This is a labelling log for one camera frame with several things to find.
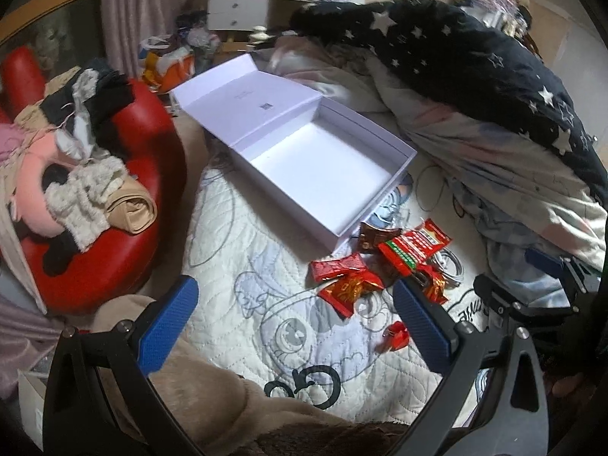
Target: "white box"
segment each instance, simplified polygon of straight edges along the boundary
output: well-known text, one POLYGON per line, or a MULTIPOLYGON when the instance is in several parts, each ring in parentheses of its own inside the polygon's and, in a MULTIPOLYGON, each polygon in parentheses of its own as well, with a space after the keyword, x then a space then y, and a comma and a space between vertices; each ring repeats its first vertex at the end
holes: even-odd
POLYGON ((172 93, 231 148, 235 164, 331 252, 396 187, 416 155, 318 91, 259 71, 248 54, 172 93))
POLYGON ((44 414, 44 396, 47 374, 18 371, 19 407, 21 425, 26 434, 42 449, 42 427, 44 414))

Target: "screw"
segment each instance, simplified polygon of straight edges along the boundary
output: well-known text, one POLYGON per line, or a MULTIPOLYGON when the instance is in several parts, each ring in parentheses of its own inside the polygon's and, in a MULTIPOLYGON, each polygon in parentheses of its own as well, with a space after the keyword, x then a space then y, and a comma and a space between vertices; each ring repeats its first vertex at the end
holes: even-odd
POLYGON ((518 327, 515 329, 515 332, 521 339, 528 339, 530 337, 530 333, 526 328, 518 327))
POLYGON ((131 329, 133 329, 133 321, 129 319, 123 319, 116 325, 116 329, 120 333, 128 333, 131 329))
POLYGON ((458 328, 464 334, 473 334, 475 332, 475 326, 467 320, 462 320, 461 322, 458 322, 458 328))
POLYGON ((76 328, 72 326, 68 326, 62 331, 63 337, 72 337, 74 334, 76 334, 76 328))

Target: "box lid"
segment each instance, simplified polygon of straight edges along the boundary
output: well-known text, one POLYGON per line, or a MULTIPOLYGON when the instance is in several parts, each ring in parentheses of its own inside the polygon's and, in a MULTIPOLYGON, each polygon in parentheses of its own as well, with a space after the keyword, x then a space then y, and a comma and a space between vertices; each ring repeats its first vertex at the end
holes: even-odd
POLYGON ((229 147, 322 97, 305 85, 258 70, 248 54, 184 82, 171 93, 187 114, 229 147))

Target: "blue grip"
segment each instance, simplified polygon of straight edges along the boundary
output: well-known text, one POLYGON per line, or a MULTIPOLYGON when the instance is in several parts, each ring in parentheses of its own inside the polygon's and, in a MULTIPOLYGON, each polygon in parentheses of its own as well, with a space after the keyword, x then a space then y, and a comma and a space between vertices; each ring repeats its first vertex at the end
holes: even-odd
POLYGON ((448 372, 451 364, 450 343, 402 280, 393 286, 393 303, 429 370, 442 375, 448 372))
POLYGON ((148 376, 160 370, 198 303, 198 285, 191 277, 177 283, 178 290, 142 336, 138 349, 138 365, 148 376))
POLYGON ((527 249, 524 258, 528 264, 539 271, 549 274, 552 278, 561 279, 564 274, 564 264, 561 259, 552 257, 537 249, 527 249))

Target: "curtain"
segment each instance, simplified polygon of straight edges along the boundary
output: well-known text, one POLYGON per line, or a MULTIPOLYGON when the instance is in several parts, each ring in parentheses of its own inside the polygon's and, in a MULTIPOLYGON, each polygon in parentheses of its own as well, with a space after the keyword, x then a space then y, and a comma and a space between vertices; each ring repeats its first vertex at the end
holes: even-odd
POLYGON ((17 369, 30 370, 57 344, 59 320, 17 307, 0 295, 0 397, 17 387, 17 369))
POLYGON ((185 0, 101 0, 103 40, 109 63, 137 77, 139 43, 150 36, 172 34, 185 0))

